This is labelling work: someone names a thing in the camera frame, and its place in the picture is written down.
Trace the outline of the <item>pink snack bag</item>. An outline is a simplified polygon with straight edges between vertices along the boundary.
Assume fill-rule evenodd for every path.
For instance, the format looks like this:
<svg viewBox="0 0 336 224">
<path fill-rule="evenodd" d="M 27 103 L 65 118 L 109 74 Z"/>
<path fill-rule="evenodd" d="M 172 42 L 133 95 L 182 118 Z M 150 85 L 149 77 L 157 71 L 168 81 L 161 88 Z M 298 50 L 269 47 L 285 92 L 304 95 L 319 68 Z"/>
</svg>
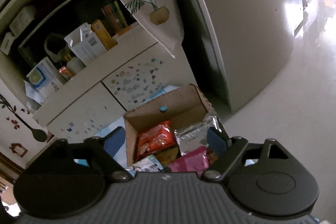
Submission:
<svg viewBox="0 0 336 224">
<path fill-rule="evenodd" d="M 179 157 L 169 164 L 168 167 L 171 172 L 196 172 L 202 174 L 209 168 L 206 147 L 198 147 L 184 156 Z"/>
</svg>

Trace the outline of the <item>silver foil snack bag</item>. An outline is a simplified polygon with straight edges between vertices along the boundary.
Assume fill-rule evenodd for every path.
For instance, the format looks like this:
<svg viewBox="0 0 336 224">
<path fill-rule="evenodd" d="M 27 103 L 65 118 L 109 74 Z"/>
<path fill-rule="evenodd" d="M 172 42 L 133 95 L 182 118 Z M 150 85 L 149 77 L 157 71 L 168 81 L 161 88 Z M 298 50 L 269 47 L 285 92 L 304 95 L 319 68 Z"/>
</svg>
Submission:
<svg viewBox="0 0 336 224">
<path fill-rule="evenodd" d="M 207 132 L 211 127 L 214 127 L 219 132 L 226 133 L 214 109 L 210 109 L 201 122 L 174 130 L 181 155 L 185 156 L 201 146 L 208 147 Z"/>
</svg>

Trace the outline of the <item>orange snack bag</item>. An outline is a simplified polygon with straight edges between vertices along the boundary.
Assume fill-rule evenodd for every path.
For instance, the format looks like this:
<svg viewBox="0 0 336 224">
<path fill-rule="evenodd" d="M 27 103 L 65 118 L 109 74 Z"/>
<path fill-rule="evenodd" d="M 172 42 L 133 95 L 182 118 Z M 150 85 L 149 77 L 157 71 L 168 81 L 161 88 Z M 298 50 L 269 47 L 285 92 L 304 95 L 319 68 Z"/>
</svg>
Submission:
<svg viewBox="0 0 336 224">
<path fill-rule="evenodd" d="M 161 122 L 138 135 L 134 159 L 139 161 L 176 144 L 175 135 L 171 129 L 171 121 Z"/>
</svg>

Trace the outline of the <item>white blue snack bag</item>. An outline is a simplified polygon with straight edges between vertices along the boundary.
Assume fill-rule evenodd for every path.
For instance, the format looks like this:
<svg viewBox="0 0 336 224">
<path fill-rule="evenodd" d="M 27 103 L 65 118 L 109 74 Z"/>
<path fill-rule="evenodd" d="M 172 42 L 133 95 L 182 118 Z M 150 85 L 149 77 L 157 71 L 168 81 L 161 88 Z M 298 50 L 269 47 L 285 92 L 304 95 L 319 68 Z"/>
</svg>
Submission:
<svg viewBox="0 0 336 224">
<path fill-rule="evenodd" d="M 163 166 L 154 155 L 149 155 L 142 160 L 126 167 L 126 170 L 134 176 L 138 172 L 162 172 Z"/>
</svg>

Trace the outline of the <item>yellow black label snack packet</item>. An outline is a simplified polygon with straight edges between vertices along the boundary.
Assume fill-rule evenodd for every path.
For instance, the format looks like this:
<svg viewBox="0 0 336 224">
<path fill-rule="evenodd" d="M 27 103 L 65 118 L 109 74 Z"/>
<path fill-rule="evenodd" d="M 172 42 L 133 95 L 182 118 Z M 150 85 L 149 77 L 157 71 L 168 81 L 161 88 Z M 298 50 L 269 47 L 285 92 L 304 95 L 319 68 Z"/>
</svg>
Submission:
<svg viewBox="0 0 336 224">
<path fill-rule="evenodd" d="M 154 154 L 155 158 L 162 166 L 169 165 L 174 162 L 179 156 L 179 148 L 177 146 L 165 149 Z"/>
</svg>

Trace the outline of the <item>blue checkered tablecloth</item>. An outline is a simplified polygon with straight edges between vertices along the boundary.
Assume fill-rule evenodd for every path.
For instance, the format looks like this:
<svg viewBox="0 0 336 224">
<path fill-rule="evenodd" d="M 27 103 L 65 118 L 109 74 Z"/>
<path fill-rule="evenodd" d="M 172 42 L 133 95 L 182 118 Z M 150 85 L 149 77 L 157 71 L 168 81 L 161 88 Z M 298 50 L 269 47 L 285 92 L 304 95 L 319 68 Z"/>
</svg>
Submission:
<svg viewBox="0 0 336 224">
<path fill-rule="evenodd" d="M 116 122 L 119 125 L 118 127 L 109 125 L 97 134 L 101 138 L 107 138 L 104 142 L 104 150 L 131 174 L 136 172 L 162 172 L 163 164 L 151 152 L 157 152 L 165 145 L 173 144 L 174 134 L 171 131 L 170 122 L 158 123 L 140 134 L 142 140 L 136 140 L 135 144 L 140 145 L 143 149 L 136 148 L 135 154 L 142 156 L 143 159 L 130 166 L 126 165 L 126 131 L 121 122 L 122 119 Z"/>
</svg>

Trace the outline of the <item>cardboard box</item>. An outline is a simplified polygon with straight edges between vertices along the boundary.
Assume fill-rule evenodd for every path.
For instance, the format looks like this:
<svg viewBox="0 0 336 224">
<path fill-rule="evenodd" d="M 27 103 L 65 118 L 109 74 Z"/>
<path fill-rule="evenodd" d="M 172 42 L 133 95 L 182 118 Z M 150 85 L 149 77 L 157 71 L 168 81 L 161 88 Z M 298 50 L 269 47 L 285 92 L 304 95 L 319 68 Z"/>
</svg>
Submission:
<svg viewBox="0 0 336 224">
<path fill-rule="evenodd" d="M 170 121 L 173 130 L 201 122 L 213 110 L 211 103 L 193 84 L 156 97 L 123 115 L 127 165 L 135 163 L 138 134 Z"/>
</svg>

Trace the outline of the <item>white blue carton on shelf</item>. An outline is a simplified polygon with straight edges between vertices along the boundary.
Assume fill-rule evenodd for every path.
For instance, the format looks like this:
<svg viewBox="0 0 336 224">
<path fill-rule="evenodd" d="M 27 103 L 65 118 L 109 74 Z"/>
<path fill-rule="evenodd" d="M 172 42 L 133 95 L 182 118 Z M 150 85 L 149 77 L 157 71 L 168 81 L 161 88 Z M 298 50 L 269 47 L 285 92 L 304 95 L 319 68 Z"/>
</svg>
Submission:
<svg viewBox="0 0 336 224">
<path fill-rule="evenodd" d="M 26 96 L 40 105 L 46 103 L 66 83 L 48 57 L 35 65 L 26 77 Z"/>
</svg>

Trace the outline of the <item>white sideboard cabinet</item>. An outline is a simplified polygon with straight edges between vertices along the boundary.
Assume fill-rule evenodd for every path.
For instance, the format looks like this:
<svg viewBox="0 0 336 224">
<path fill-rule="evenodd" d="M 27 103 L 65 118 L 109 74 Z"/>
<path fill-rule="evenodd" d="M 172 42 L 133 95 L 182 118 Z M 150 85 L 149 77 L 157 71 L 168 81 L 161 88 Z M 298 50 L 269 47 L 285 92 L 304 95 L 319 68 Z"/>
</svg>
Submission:
<svg viewBox="0 0 336 224">
<path fill-rule="evenodd" d="M 84 23 L 107 52 L 85 66 L 64 38 Z M 46 103 L 26 96 L 27 75 L 48 57 L 75 76 Z M 169 86 L 195 82 L 182 45 L 172 56 L 120 0 L 1 0 L 1 80 L 33 119 L 80 142 Z"/>
</svg>

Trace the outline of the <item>open white box on shelf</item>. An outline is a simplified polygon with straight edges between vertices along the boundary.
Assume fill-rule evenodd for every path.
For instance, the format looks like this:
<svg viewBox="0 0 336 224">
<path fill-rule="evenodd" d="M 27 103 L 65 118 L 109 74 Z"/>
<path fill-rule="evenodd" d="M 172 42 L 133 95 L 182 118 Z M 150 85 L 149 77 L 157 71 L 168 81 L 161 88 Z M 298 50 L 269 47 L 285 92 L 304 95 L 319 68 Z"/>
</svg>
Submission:
<svg viewBox="0 0 336 224">
<path fill-rule="evenodd" d="M 91 25 L 84 23 L 70 34 L 64 40 L 67 42 L 70 50 L 88 66 L 93 61 L 107 52 L 105 46 L 92 31 Z"/>
</svg>

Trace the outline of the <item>silver refrigerator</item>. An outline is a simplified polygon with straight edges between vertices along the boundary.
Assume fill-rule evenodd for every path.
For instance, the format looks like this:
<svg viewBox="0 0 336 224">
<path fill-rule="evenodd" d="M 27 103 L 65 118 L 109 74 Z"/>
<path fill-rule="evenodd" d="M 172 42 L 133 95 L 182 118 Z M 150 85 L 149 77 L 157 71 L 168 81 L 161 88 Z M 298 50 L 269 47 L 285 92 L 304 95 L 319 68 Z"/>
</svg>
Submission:
<svg viewBox="0 0 336 224">
<path fill-rule="evenodd" d="M 302 0 L 177 0 L 183 45 L 199 86 L 232 112 L 258 95 L 287 63 Z"/>
</svg>

